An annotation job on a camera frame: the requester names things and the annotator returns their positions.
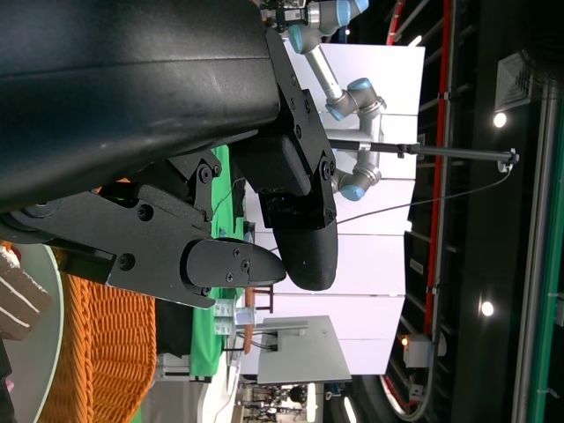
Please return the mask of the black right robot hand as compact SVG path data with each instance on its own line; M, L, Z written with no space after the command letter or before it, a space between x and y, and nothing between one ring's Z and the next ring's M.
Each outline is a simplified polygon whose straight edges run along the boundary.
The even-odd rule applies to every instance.
M5 351L4 342L0 343L0 422L16 423L7 378L11 374L11 365Z

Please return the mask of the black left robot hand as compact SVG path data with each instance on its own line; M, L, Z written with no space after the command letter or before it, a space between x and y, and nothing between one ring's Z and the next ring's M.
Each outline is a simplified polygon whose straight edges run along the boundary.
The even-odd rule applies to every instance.
M335 158L250 1L4 1L1 236L195 308L336 277Z

